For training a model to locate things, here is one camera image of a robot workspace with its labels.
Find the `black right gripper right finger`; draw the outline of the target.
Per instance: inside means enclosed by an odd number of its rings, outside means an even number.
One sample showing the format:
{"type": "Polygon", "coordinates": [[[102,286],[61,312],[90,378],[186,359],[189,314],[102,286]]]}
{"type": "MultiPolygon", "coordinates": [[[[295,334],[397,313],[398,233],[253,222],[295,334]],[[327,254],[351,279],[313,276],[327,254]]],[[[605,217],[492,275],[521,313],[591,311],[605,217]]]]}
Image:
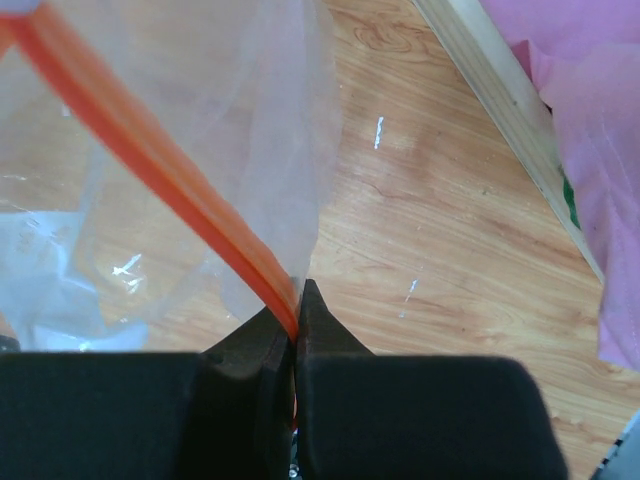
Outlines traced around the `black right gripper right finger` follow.
{"type": "Polygon", "coordinates": [[[304,287],[296,353],[306,479],[564,479],[541,392],[510,358],[376,355],[304,287]]]}

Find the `clear zip top bag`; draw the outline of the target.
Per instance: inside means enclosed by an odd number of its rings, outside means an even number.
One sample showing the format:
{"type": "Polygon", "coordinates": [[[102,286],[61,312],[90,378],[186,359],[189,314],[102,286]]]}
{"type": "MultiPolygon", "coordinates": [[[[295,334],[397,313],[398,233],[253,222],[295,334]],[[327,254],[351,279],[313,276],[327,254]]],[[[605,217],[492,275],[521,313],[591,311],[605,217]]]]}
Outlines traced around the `clear zip top bag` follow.
{"type": "Polygon", "coordinates": [[[288,338],[341,135],[322,1],[1,5],[1,348],[288,338]]]}

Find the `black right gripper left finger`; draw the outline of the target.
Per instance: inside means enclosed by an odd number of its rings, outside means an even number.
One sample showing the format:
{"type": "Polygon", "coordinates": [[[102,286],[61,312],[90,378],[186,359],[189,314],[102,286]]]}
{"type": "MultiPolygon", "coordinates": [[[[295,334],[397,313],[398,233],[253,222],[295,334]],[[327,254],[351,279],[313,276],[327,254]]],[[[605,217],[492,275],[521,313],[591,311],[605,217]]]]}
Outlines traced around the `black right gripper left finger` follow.
{"type": "Polygon", "coordinates": [[[292,351],[268,310],[201,353],[29,353],[3,337],[1,475],[283,479],[292,351]]]}

